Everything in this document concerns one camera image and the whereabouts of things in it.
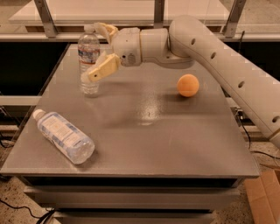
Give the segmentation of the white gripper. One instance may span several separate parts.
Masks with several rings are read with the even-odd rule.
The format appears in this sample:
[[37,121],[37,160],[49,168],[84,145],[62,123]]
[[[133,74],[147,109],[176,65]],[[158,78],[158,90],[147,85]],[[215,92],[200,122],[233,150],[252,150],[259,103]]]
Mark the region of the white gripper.
[[94,30],[109,44],[112,41],[114,53],[103,52],[95,64],[81,74],[82,82],[97,82],[116,72],[121,64],[125,67],[136,67],[142,63],[138,28],[124,28],[118,31],[112,24],[98,22],[94,23]]

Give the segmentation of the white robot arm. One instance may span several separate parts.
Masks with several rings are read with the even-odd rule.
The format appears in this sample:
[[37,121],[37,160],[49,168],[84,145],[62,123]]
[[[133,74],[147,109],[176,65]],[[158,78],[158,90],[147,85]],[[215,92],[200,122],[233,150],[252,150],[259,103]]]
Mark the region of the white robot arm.
[[99,81],[120,66],[136,67],[152,62],[166,68],[187,68],[199,62],[242,108],[255,126],[280,147],[280,83],[270,74],[225,45],[197,18],[173,19],[168,28],[117,29],[95,23],[95,31],[110,44],[112,53],[102,53],[80,80]]

